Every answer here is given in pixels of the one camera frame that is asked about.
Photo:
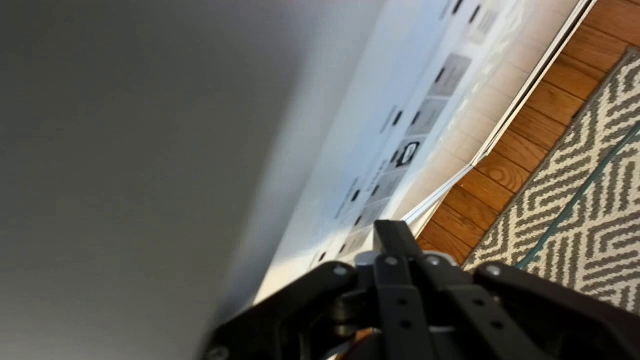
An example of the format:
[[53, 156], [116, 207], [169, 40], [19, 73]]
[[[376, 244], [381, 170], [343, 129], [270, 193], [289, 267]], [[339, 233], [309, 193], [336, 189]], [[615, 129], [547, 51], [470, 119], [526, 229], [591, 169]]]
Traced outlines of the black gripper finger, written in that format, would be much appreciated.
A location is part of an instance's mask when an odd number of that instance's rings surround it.
[[415, 259], [421, 255], [411, 230], [401, 221], [376, 221], [373, 240], [381, 253]]

